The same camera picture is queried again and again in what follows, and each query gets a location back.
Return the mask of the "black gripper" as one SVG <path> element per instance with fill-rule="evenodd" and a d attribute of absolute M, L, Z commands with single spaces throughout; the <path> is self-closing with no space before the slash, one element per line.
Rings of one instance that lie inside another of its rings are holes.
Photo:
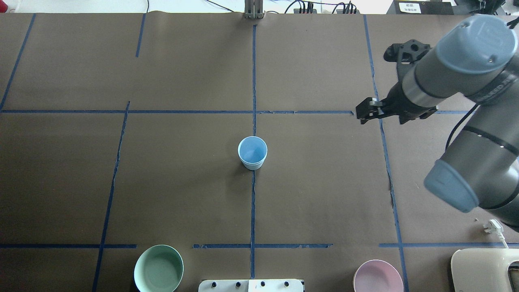
<path fill-rule="evenodd" d="M 411 102 L 404 92 L 404 77 L 414 77 L 411 72 L 429 51 L 431 46 L 415 39 L 405 43 L 390 45 L 384 52 L 384 60 L 396 63 L 397 83 L 388 92 L 387 97 L 379 101 L 367 97 L 356 106 L 356 118 L 362 125 L 373 119 L 383 119 L 396 115 L 400 124 L 415 119 L 426 119 L 438 111 L 438 107 L 423 107 Z"/>

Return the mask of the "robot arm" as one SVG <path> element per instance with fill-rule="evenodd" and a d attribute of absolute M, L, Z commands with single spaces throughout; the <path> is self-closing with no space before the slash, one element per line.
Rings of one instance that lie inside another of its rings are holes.
<path fill-rule="evenodd" d="M 455 209 L 481 208 L 518 230 L 518 19 L 463 19 L 435 46 L 415 39 L 387 47 L 397 82 L 386 98 L 365 98 L 356 118 L 426 119 L 463 94 L 473 107 L 454 126 L 423 184 Z"/>

